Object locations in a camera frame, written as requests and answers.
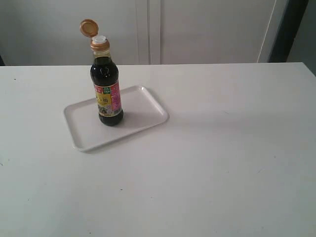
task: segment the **white table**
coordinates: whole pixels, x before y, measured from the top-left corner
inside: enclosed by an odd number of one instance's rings
[[[89,68],[0,67],[1,237],[316,236],[304,64],[119,66],[170,118],[81,153],[62,112]]]

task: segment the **white wall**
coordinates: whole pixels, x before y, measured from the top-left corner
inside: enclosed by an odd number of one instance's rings
[[[276,0],[161,0],[161,62],[257,62],[275,3]]]
[[[117,64],[139,63],[135,0],[0,0],[0,55],[9,65],[91,64],[84,18],[109,36]]]
[[[309,1],[288,62],[303,62],[316,75],[316,1]]]

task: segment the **dark door frame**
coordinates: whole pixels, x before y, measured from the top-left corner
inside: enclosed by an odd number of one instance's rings
[[[270,55],[270,63],[286,62],[309,0],[288,0]]]

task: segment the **white tray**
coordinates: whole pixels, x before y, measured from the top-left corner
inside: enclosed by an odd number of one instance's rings
[[[114,127],[106,126],[99,120],[95,98],[69,105],[64,109],[75,148],[85,152],[168,119],[168,113],[145,87],[132,86],[121,90],[120,94],[124,117]]]

